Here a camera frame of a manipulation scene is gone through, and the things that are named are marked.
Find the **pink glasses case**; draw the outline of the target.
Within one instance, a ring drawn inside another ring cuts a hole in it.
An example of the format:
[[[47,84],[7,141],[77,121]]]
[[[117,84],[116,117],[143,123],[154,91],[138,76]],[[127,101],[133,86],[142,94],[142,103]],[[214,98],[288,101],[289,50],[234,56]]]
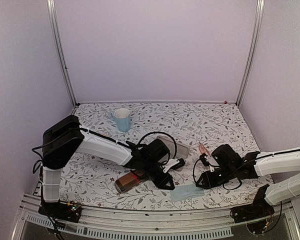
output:
[[[173,140],[170,137],[159,135],[157,139],[161,140],[170,151],[170,159],[184,159],[184,161],[188,158],[190,147],[184,143],[176,142],[176,148]]]

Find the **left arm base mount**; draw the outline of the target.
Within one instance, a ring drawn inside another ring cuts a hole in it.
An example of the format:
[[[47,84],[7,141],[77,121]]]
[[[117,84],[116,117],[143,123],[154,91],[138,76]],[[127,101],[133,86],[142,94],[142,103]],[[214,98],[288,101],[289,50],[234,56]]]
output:
[[[46,202],[41,201],[38,213],[51,219],[78,223],[82,213],[81,202]]]

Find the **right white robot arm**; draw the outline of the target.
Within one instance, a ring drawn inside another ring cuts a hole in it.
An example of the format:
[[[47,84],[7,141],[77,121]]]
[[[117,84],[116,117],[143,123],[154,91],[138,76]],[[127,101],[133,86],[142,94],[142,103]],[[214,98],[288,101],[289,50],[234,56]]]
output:
[[[256,201],[248,208],[252,218],[264,214],[268,205],[300,195],[300,146],[273,152],[253,151],[241,157],[229,144],[222,144],[211,155],[203,153],[198,160],[212,168],[193,179],[202,189],[220,187],[233,179],[242,181],[271,174],[297,173],[281,182],[261,187],[255,195]]]

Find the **brown plaid glasses case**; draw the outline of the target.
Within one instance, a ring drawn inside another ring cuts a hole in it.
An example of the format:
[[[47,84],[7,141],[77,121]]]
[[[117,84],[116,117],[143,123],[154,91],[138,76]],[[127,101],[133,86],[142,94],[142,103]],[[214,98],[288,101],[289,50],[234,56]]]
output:
[[[149,177],[142,170],[131,170],[129,173],[118,178],[114,186],[119,193],[125,193],[148,179]]]

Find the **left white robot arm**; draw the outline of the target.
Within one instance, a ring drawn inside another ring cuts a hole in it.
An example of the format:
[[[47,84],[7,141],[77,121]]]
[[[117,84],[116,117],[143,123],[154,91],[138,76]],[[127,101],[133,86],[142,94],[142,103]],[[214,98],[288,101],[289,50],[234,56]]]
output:
[[[159,165],[170,150],[160,139],[150,143],[139,141],[119,142],[83,126],[79,118],[69,115],[49,129],[42,136],[42,145],[32,148],[38,150],[41,161],[41,197],[45,209],[53,216],[64,213],[60,200],[61,172],[75,153],[92,155],[109,160],[128,169],[141,170],[158,189],[174,190],[173,177]]]

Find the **pink translucent sunglasses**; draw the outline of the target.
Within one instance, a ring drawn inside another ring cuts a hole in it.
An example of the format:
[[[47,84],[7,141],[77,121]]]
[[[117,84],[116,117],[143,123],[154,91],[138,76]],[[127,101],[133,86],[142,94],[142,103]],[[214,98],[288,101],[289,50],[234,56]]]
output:
[[[205,154],[208,159],[211,159],[211,153],[205,148],[205,146],[201,142],[199,143],[199,151],[201,154]]]

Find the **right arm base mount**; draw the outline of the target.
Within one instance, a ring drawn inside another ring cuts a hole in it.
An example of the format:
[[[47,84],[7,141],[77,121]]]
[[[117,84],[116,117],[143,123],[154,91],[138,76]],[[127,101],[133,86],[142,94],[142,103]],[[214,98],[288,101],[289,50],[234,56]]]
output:
[[[235,223],[263,218],[275,213],[273,205],[270,205],[265,200],[266,190],[269,186],[269,184],[266,184],[260,187],[254,196],[252,203],[236,206],[230,210],[229,215],[234,219]]]

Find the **small blue cloth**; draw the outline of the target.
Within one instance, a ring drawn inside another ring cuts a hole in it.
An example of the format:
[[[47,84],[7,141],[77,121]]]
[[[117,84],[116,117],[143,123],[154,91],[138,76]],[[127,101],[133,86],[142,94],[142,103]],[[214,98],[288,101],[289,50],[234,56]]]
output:
[[[203,195],[204,189],[197,187],[194,184],[176,186],[174,190],[170,191],[170,198],[172,202],[197,198]]]

